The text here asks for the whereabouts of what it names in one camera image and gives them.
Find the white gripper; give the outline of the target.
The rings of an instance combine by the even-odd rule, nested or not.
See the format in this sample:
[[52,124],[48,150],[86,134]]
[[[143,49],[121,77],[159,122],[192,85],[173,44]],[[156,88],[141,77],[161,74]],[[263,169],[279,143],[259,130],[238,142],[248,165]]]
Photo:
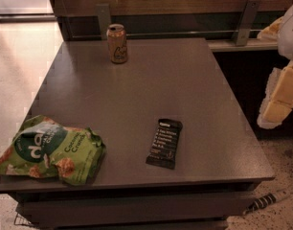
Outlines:
[[272,70],[259,108],[258,126],[272,129],[280,126],[293,110],[293,5],[283,17],[262,29],[257,39],[278,40],[279,54],[291,60],[283,69]]

